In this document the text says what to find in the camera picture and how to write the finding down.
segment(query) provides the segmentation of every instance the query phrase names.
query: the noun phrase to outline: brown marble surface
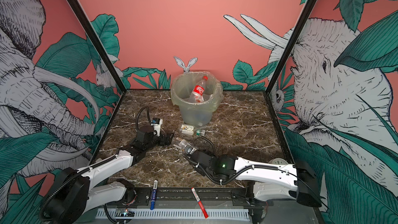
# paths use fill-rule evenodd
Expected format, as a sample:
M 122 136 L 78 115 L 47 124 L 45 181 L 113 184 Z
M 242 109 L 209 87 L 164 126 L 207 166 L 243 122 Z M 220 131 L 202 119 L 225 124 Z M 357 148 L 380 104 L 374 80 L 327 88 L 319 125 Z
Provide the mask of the brown marble surface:
M 182 117 L 178 106 L 173 106 L 169 91 L 127 91 L 97 158 L 115 154 L 118 147 L 135 137 L 135 116 L 143 106 L 149 106 L 151 118 L 163 119 L 163 131 L 178 132 Z M 148 123 L 146 114 L 141 115 L 139 123 Z M 224 92 L 223 102 L 203 129 L 205 137 L 216 146 L 217 156 L 228 154 L 259 162 L 284 158 L 262 92 Z M 180 137 L 194 141 L 189 136 Z M 195 144 L 205 147 L 200 139 Z M 127 179 L 136 187 L 152 187 L 155 179 L 158 187 L 221 187 L 195 172 L 172 147 L 154 148 L 136 165 L 110 177 L 108 183 L 117 178 Z M 235 180 L 224 187 L 242 185 Z

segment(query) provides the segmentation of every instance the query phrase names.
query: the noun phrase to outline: coca-cola bottle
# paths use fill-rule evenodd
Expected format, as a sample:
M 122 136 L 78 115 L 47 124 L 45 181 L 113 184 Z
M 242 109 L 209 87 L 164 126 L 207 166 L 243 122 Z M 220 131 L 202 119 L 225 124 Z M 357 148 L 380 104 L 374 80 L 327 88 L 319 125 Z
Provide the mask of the coca-cola bottle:
M 203 76 L 202 80 L 196 84 L 191 92 L 190 102 L 202 102 L 203 101 L 203 92 L 205 92 L 206 88 L 207 76 Z

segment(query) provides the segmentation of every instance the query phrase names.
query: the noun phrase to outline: red marker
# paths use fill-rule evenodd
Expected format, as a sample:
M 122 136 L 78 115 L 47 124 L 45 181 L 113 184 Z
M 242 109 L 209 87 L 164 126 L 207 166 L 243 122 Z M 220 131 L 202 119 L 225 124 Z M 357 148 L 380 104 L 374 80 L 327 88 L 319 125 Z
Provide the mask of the red marker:
M 200 209 L 202 210 L 203 214 L 205 215 L 205 219 L 208 217 L 205 207 L 203 207 L 202 201 L 199 199 L 198 193 L 196 193 L 195 188 L 191 188 L 193 195 L 195 196 L 196 200 L 199 203 Z

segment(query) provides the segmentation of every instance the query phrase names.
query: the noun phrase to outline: trash can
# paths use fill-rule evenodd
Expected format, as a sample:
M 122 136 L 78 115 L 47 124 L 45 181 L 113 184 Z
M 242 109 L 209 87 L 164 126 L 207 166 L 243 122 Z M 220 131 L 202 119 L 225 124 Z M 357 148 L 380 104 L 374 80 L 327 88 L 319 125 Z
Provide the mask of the trash can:
M 207 76 L 204 94 L 212 95 L 209 100 L 201 103 L 190 103 L 183 100 L 189 98 L 196 83 L 203 76 Z M 173 80 L 170 93 L 173 104 L 180 107 L 184 122 L 195 127 L 207 125 L 213 112 L 217 110 L 224 98 L 221 83 L 209 72 L 188 72 L 177 76 Z

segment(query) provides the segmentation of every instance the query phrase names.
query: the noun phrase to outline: blue marker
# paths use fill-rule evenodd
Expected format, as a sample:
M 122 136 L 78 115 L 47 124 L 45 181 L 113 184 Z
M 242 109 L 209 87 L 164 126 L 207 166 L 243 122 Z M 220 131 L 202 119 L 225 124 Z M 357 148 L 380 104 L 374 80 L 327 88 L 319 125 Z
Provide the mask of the blue marker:
M 158 189 L 158 181 L 153 181 L 152 197 L 150 201 L 150 209 L 153 210 L 155 207 L 156 190 Z

